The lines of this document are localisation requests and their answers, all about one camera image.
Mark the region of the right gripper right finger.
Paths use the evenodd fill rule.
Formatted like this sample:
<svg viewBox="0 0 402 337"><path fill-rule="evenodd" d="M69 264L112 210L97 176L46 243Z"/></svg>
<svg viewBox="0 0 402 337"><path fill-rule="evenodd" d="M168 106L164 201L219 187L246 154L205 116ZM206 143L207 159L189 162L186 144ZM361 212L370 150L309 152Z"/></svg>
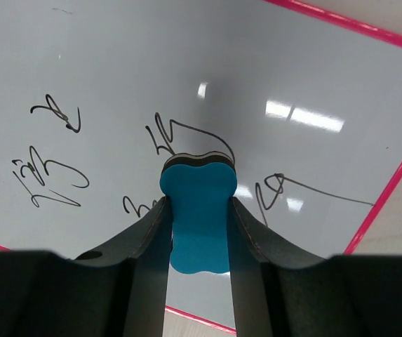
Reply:
<svg viewBox="0 0 402 337"><path fill-rule="evenodd" d="M402 336L402 256L321 258L236 198L227 241L238 336Z"/></svg>

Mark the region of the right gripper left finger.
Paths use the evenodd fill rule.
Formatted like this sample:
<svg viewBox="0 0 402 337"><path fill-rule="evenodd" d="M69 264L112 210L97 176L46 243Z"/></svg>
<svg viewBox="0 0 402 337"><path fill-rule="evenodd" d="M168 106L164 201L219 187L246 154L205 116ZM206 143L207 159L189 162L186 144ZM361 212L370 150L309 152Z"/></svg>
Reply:
<svg viewBox="0 0 402 337"><path fill-rule="evenodd" d="M0 251L0 336L161 336L171 236L164 197L73 260Z"/></svg>

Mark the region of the blue whiteboard eraser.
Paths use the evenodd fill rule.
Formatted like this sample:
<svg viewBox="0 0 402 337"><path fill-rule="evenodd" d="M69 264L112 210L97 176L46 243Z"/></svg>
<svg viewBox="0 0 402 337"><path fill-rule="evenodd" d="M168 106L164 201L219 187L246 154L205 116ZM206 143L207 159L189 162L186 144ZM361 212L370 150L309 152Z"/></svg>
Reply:
<svg viewBox="0 0 402 337"><path fill-rule="evenodd" d="M229 272L227 205L237 188L232 159L218 151L176 154L164 164L159 186L172 210L173 269Z"/></svg>

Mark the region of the pink-framed whiteboard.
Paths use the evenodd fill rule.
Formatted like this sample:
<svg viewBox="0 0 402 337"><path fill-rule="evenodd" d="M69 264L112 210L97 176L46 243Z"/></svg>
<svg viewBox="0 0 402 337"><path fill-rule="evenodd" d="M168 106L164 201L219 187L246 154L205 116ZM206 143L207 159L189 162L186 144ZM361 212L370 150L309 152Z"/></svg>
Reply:
<svg viewBox="0 0 402 337"><path fill-rule="evenodd" d="M402 38L300 1L0 1L0 251L78 258L212 151L263 225L354 255L402 177ZM169 258L168 311L238 336L230 265Z"/></svg>

